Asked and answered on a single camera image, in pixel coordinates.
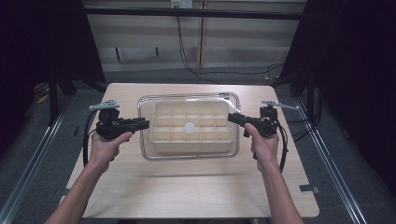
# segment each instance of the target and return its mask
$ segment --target white circle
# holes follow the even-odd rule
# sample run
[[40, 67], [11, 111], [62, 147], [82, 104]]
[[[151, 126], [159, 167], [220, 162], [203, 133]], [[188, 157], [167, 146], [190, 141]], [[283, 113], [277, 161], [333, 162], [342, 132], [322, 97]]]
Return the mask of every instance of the white circle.
[[186, 133], [194, 133], [195, 132], [195, 124], [194, 123], [192, 123], [192, 122], [187, 122], [185, 125], [184, 125], [184, 131], [186, 132]]

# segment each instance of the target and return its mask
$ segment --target hand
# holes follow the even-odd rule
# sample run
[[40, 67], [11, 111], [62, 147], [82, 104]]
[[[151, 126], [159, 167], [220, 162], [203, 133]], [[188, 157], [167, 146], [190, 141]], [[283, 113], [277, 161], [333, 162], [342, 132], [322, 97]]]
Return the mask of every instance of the hand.
[[245, 129], [251, 135], [251, 152], [256, 153], [257, 156], [257, 168], [264, 172], [269, 169], [271, 166], [277, 164], [277, 143], [279, 141], [279, 137], [277, 134], [273, 134], [269, 137], [262, 137], [257, 131], [257, 129], [252, 124], [245, 124]]
[[118, 138], [108, 141], [97, 132], [92, 135], [92, 150], [89, 164], [96, 165], [98, 171], [104, 173], [114, 158], [119, 155], [120, 144], [128, 141], [132, 133], [123, 133]]

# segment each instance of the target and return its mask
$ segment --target forearm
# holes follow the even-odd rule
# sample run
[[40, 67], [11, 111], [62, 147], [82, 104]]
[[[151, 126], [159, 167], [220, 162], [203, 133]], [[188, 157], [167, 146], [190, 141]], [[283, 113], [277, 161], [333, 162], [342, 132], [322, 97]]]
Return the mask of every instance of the forearm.
[[274, 223], [303, 223], [277, 164], [268, 166], [262, 179]]
[[79, 223], [101, 174], [87, 165], [47, 223]]

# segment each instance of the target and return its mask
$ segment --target black cable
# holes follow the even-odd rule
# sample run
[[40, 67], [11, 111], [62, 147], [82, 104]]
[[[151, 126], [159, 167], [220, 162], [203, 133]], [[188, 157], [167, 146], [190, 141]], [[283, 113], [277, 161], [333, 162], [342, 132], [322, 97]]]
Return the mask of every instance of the black cable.
[[314, 116], [314, 119], [315, 119], [315, 120], [314, 120], [314, 123], [313, 123], [313, 127], [311, 127], [311, 128], [308, 129], [308, 130], [305, 130], [305, 131], [302, 131], [302, 132], [299, 132], [299, 133], [294, 134], [293, 136], [297, 136], [297, 135], [299, 135], [299, 134], [302, 134], [302, 135], [299, 136], [298, 138], [294, 139], [294, 143], [300, 141], [300, 140], [301, 140], [302, 138], [304, 138], [308, 133], [314, 131], [314, 130], [318, 127], [318, 125], [319, 125], [319, 123], [320, 123], [320, 119], [321, 119], [322, 105], [323, 105], [323, 96], [322, 96], [321, 93], [320, 93], [320, 94], [319, 94], [318, 103], [317, 103], [317, 109], [316, 109], [317, 114]]
[[96, 110], [91, 111], [90, 115], [88, 115], [87, 120], [85, 121], [85, 128], [84, 128], [84, 137], [82, 140], [82, 162], [84, 167], [88, 163], [88, 142], [90, 140], [90, 134], [94, 131], [88, 133], [88, 129], [90, 127], [92, 116], [95, 114]]
[[283, 172], [283, 168], [285, 167], [285, 162], [286, 162], [286, 155], [288, 153], [288, 134], [286, 133], [286, 130], [280, 125], [280, 122], [278, 119], [276, 119], [277, 126], [279, 127], [280, 135], [282, 137], [282, 143], [283, 143], [283, 148], [282, 148], [282, 156], [280, 158], [280, 172]]
[[186, 52], [184, 50], [184, 43], [183, 43], [183, 38], [182, 38], [182, 34], [181, 34], [181, 25], [180, 25], [180, 17], [177, 17], [177, 31], [178, 31], [178, 41], [179, 41], [179, 51], [180, 51], [180, 57], [181, 57], [181, 61], [183, 62], [184, 67], [190, 71], [193, 75], [195, 75], [198, 78], [210, 81], [210, 82], [214, 82], [216, 84], [220, 84], [215, 80], [209, 79], [209, 78], [205, 78], [205, 77], [200, 77], [198, 75], [209, 75], [209, 74], [236, 74], [236, 75], [245, 75], [245, 76], [257, 76], [257, 75], [262, 75], [262, 74], [269, 74], [270, 71], [276, 69], [277, 67], [283, 65], [283, 63], [273, 63], [268, 65], [266, 71], [262, 71], [262, 72], [257, 72], [257, 73], [242, 73], [242, 72], [229, 72], [229, 71], [225, 71], [225, 72], [196, 72], [193, 71], [189, 65], [189, 62], [187, 60], [187, 56], [186, 56]]

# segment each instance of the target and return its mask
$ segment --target wooden table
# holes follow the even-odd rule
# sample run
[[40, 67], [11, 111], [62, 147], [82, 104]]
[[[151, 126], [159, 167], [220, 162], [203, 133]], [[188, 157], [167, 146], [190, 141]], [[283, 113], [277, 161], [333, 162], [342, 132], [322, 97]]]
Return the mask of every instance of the wooden table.
[[[137, 117], [137, 102], [144, 95], [232, 91], [240, 99], [242, 114], [258, 117], [262, 100], [277, 101], [274, 89], [264, 86], [194, 84], [111, 84], [104, 99], [120, 104], [121, 118]], [[279, 120], [291, 136], [281, 109]], [[270, 217], [264, 184], [250, 152], [251, 139], [240, 132], [239, 153], [228, 159], [146, 161], [139, 133], [120, 146], [120, 155], [99, 180], [84, 217], [200, 218]], [[296, 147], [289, 140], [283, 172], [302, 217], [318, 215], [312, 191]], [[82, 156], [67, 184], [71, 188], [83, 169]]]

